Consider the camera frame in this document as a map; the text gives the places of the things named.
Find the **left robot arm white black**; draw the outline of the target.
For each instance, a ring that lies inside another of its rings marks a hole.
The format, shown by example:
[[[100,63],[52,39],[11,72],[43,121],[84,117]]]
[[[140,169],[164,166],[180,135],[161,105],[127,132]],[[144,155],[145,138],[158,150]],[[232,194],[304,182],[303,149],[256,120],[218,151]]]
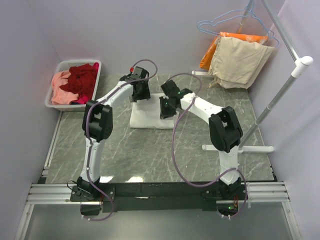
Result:
[[[90,100],[85,106],[82,129],[86,137],[84,165],[76,184],[88,201],[96,200],[100,195],[100,162],[106,140],[113,131],[113,110],[126,99],[133,102],[149,100],[149,72],[136,66],[130,74],[120,78],[117,85],[107,94]]]

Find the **white floral print t-shirt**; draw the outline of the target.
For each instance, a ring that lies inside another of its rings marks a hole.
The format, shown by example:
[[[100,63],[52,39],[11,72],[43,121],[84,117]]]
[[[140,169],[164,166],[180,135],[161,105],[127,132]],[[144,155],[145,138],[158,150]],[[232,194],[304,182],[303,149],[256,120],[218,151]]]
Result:
[[[152,93],[149,100],[132,103],[129,127],[132,129],[173,129],[179,114],[161,119],[160,97],[163,93]]]

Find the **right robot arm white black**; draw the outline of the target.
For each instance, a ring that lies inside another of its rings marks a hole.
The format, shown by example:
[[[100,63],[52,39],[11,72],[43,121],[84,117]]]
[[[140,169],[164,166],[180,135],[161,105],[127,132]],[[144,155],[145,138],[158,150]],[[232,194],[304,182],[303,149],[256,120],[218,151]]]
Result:
[[[190,89],[179,89],[170,79],[161,85],[165,97],[160,97],[160,118],[166,119],[174,116],[177,109],[183,110],[173,127],[171,138],[171,157],[176,172],[188,185],[195,188],[205,188],[217,183],[222,198],[230,200],[237,194],[241,186],[242,175],[238,168],[238,150],[243,136],[243,130],[235,110],[214,105],[192,92]],[[213,181],[205,184],[195,184],[188,181],[178,168],[174,140],[176,128],[181,118],[190,112],[204,120],[209,127],[210,140],[218,152],[220,175]]]

